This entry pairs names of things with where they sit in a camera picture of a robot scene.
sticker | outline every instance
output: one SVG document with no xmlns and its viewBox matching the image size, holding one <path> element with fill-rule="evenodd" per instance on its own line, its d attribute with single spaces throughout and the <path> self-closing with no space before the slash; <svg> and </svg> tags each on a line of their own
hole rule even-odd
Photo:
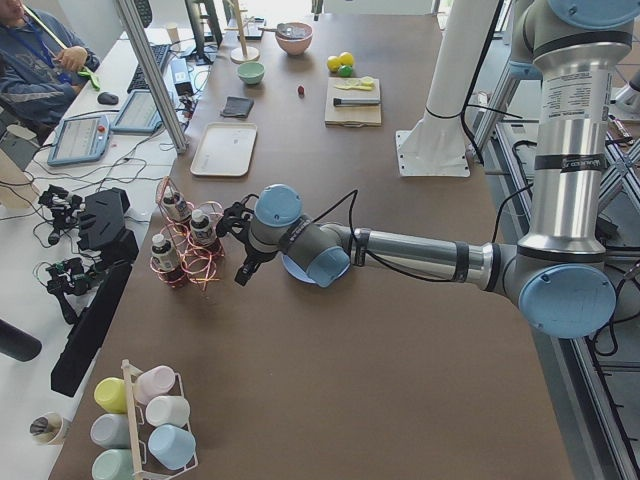
<svg viewBox="0 0 640 480">
<path fill-rule="evenodd" d="M 606 122 L 612 75 L 609 70 L 577 72 L 545 80 L 540 123 L 553 120 Z"/>
</svg>

light blue cup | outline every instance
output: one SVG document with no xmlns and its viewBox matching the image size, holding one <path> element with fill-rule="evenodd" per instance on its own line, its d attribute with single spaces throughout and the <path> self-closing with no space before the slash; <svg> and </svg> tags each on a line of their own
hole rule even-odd
<svg viewBox="0 0 640 480">
<path fill-rule="evenodd" d="M 179 470 L 196 453 L 196 439 L 187 430 L 161 425 L 149 436 L 149 451 L 169 470 Z"/>
</svg>

green lime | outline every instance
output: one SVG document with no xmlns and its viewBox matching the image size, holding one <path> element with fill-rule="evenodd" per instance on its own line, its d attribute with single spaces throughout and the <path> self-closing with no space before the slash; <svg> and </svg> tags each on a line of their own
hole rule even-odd
<svg viewBox="0 0 640 480">
<path fill-rule="evenodd" d="M 339 69 L 338 69 L 338 76 L 340 77 L 350 77 L 351 74 L 353 73 L 353 67 L 351 65 L 342 65 Z"/>
</svg>

white pole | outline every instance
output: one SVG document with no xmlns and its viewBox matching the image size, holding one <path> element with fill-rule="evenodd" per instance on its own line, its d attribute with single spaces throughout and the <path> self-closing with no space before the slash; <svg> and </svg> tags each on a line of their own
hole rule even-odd
<svg viewBox="0 0 640 480">
<path fill-rule="evenodd" d="M 499 0 L 453 3 L 424 116 L 413 130 L 396 132 L 402 176 L 469 176 L 458 114 L 498 3 Z"/>
</svg>

yellow cup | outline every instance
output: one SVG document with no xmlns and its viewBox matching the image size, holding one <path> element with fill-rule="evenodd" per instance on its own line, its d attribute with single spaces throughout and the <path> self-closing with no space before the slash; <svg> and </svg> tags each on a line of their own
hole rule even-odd
<svg viewBox="0 0 640 480">
<path fill-rule="evenodd" d="M 109 377 L 102 380 L 93 392 L 93 398 L 107 413 L 127 413 L 124 380 Z"/>
</svg>

